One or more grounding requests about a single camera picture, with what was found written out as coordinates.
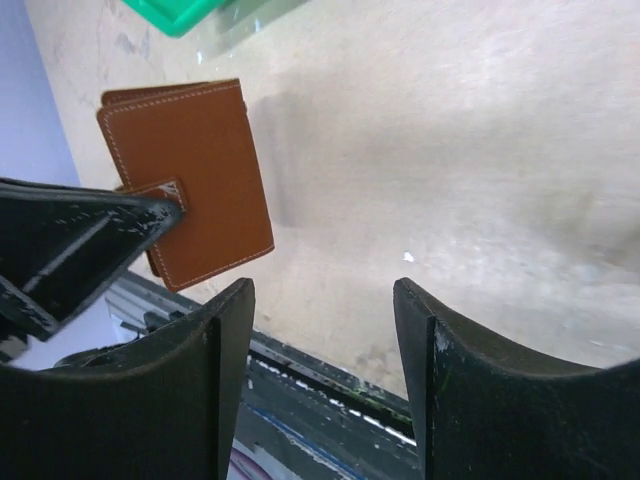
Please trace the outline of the brown leather card holder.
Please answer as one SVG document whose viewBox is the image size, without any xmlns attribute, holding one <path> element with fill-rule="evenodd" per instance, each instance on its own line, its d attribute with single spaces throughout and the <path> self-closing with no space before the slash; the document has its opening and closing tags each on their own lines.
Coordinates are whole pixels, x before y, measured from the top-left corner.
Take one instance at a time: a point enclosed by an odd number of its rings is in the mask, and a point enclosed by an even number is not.
<svg viewBox="0 0 640 480">
<path fill-rule="evenodd" d="M 274 250 L 239 80 L 109 90 L 97 121 L 123 192 L 181 208 L 178 225 L 147 252 L 170 291 Z"/>
</svg>

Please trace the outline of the green plastic bin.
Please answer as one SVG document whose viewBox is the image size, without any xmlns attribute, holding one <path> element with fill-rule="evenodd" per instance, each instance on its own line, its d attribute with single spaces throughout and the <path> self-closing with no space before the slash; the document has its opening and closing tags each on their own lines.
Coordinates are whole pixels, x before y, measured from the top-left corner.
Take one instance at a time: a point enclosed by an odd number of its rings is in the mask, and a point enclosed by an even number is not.
<svg viewBox="0 0 640 480">
<path fill-rule="evenodd" d="M 225 0 L 123 0 L 123 3 L 172 38 L 180 38 Z"/>
</svg>

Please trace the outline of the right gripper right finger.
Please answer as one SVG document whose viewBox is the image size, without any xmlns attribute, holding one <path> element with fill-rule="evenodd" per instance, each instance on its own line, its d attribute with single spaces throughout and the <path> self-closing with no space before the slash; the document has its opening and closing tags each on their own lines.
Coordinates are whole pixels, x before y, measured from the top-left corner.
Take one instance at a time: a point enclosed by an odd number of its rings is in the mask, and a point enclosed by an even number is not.
<svg viewBox="0 0 640 480">
<path fill-rule="evenodd" d="M 408 278 L 393 308 L 426 479 L 635 479 L 639 364 L 598 369 L 518 344 Z"/>
</svg>

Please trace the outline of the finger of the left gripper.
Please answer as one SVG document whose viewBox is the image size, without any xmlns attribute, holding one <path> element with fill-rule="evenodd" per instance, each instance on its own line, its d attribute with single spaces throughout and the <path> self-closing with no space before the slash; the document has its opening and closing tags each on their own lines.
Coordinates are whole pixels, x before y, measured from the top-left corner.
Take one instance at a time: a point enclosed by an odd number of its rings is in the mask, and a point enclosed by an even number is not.
<svg viewBox="0 0 640 480">
<path fill-rule="evenodd" d="M 2 179 L 2 362 L 75 320 L 182 217 L 163 194 Z"/>
</svg>

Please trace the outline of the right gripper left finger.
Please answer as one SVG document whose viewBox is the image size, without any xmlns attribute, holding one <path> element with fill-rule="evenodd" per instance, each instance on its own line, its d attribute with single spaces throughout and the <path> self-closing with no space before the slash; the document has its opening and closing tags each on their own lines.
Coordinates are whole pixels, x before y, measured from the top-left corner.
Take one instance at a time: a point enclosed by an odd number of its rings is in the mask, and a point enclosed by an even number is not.
<svg viewBox="0 0 640 480">
<path fill-rule="evenodd" d="M 223 479 L 253 331 L 241 278 L 86 363 L 1 371 L 5 479 Z"/>
</svg>

